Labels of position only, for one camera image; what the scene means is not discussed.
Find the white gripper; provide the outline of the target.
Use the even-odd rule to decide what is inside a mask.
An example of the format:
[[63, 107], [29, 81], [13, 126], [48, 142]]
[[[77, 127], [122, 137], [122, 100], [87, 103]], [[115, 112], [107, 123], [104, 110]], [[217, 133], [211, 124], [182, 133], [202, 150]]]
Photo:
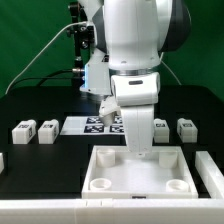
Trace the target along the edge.
[[128, 149], [135, 153], [152, 150], [154, 136], [154, 106], [131, 106], [121, 108], [121, 117]]

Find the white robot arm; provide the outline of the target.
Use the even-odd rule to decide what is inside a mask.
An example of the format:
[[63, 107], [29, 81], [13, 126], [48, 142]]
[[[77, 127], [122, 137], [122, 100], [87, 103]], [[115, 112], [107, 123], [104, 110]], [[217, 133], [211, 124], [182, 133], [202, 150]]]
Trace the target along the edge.
[[154, 105], [160, 91], [159, 55], [187, 39], [191, 17], [184, 0], [79, 0], [93, 29], [80, 91], [101, 100], [105, 125], [122, 117], [129, 151], [152, 150]]

